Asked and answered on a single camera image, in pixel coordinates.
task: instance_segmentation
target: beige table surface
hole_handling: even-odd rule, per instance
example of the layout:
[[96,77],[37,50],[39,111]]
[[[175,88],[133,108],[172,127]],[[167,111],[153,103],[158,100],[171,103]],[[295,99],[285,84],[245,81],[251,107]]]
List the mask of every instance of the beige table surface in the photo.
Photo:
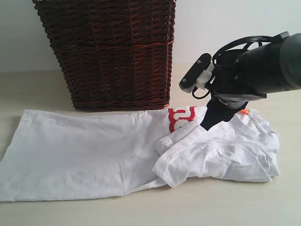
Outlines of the beige table surface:
[[[189,65],[174,65],[171,106],[205,105],[180,91]],[[301,225],[301,92],[253,102],[280,133],[280,176],[251,184],[205,178],[91,201],[0,203],[0,226],[299,226]],[[24,109],[76,112],[60,71],[0,74],[0,159]]]

